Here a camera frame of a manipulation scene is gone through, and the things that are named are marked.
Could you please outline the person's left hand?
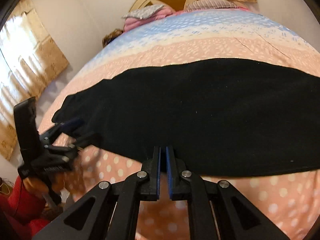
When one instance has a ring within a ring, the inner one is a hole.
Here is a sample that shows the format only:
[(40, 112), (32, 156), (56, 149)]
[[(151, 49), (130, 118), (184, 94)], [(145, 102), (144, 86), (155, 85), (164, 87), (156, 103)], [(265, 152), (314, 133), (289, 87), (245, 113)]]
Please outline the person's left hand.
[[(55, 193), (60, 193), (64, 186), (64, 174), (56, 173), (53, 177), (52, 189)], [(25, 189), (38, 198), (43, 198), (49, 192), (47, 185), (38, 178), (29, 177), (23, 180)]]

